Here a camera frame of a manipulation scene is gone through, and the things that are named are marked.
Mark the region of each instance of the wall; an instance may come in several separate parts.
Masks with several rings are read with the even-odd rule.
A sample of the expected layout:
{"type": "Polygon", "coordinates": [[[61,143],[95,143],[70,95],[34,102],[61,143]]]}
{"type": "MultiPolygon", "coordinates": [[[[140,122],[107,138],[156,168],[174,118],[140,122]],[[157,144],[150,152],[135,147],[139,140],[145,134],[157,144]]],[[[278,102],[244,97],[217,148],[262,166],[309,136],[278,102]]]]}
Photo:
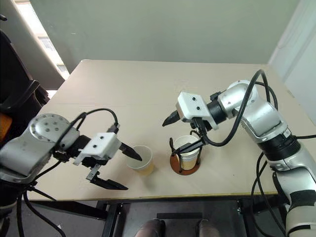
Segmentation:
{"type": "Polygon", "coordinates": [[[11,40],[32,78],[38,80],[45,89],[57,89],[64,79],[20,16],[15,4],[11,0],[1,0],[0,11],[8,18],[0,22],[1,30],[11,40]]]}
{"type": "Polygon", "coordinates": [[[267,63],[297,0],[31,0],[69,72],[82,59],[267,63]]]}
{"type": "Polygon", "coordinates": [[[316,1],[300,1],[269,63],[316,125],[316,1]]]}

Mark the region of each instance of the wooden table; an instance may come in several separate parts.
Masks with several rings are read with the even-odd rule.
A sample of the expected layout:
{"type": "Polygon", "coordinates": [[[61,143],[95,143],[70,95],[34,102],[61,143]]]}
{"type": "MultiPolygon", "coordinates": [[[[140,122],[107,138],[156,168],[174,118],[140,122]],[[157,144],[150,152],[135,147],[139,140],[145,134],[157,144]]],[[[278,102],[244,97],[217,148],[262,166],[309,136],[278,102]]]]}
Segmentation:
{"type": "MultiPolygon", "coordinates": [[[[130,146],[150,147],[155,170],[149,176],[138,175],[126,166],[124,155],[118,151],[100,169],[99,177],[122,183],[129,188],[127,191],[105,190],[89,183],[85,179],[89,169],[73,165],[73,159],[42,176],[37,188],[57,200],[249,195],[260,149],[241,127],[228,145],[205,146],[200,169],[190,176],[181,176],[170,167],[168,140],[189,134],[190,125],[180,121],[167,127],[161,125],[175,110],[180,91],[200,94],[208,103],[209,95],[225,90],[236,80],[250,80],[258,69],[266,72],[277,95],[279,111],[293,134],[315,134],[316,127],[267,65],[82,60],[40,113],[56,113],[73,120],[84,111],[111,108],[120,123],[119,139],[130,146]]],[[[260,93],[265,96],[263,88],[260,93]]],[[[214,141],[224,140],[233,122],[221,123],[218,130],[208,135],[214,141]]],[[[80,133],[92,137],[106,131],[112,123],[110,114],[98,112],[87,117],[80,133]]],[[[315,141],[302,142],[316,158],[315,141]]],[[[52,158],[46,168],[54,163],[52,158]]],[[[268,168],[262,174],[262,184],[265,192],[276,193],[268,168]]],[[[46,200],[34,192],[29,196],[32,200],[46,200]]]]}

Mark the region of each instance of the brown coaster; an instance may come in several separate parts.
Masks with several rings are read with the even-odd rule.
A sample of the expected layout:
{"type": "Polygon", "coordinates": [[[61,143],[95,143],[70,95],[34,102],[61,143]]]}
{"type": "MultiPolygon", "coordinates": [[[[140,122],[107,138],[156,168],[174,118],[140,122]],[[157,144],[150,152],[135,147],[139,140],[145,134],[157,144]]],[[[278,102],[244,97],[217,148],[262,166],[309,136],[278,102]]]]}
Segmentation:
{"type": "Polygon", "coordinates": [[[176,172],[177,174],[190,175],[198,170],[200,164],[195,164],[195,166],[192,169],[189,169],[189,170],[182,169],[182,171],[179,172],[179,161],[177,159],[177,156],[171,156],[170,165],[173,171],[176,172]]]}

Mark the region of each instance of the floor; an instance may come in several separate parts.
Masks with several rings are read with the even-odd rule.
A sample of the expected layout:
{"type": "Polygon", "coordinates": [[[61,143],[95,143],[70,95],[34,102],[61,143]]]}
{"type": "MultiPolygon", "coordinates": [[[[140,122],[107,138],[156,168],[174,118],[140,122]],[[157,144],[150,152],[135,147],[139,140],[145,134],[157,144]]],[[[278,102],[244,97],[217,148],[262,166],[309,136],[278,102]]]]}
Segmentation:
{"type": "MultiPolygon", "coordinates": [[[[95,201],[82,202],[95,206],[95,201]]],[[[104,221],[80,217],[62,212],[36,209],[52,222],[59,225],[67,237],[100,237],[104,221]]],[[[156,218],[157,213],[200,212],[218,229],[221,237],[245,237],[242,215],[237,212],[236,201],[191,201],[191,202],[143,202],[124,206],[126,213],[122,235],[115,237],[134,237],[137,230],[147,220],[156,218]]],[[[17,237],[15,211],[11,214],[11,225],[7,237],[17,237]]],[[[35,216],[25,204],[22,205],[22,218],[25,237],[58,237],[59,234],[44,221],[35,216]]],[[[260,213],[257,221],[264,230],[278,237],[282,236],[269,213],[260,213]]],[[[195,237],[195,226],[198,219],[169,219],[166,222],[165,237],[195,237]]]]}

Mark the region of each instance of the cup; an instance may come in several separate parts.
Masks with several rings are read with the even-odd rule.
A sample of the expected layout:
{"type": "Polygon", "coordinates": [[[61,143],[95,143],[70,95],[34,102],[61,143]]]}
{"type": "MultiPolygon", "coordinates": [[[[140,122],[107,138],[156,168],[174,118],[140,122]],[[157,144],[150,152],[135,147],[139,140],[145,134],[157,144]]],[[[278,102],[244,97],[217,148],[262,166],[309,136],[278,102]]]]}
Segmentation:
{"type": "MultiPolygon", "coordinates": [[[[198,141],[198,138],[192,135],[185,135],[177,138],[175,142],[173,143],[173,147],[175,149],[178,149],[179,147],[187,144],[187,143],[194,143],[198,141]]],[[[182,153],[181,154],[181,167],[185,170],[192,169],[198,158],[199,148],[195,149],[194,151],[182,153]]]]}
{"type": "Polygon", "coordinates": [[[126,165],[142,175],[149,175],[154,170],[153,152],[146,146],[135,146],[133,149],[140,155],[142,161],[126,157],[126,165]]]}

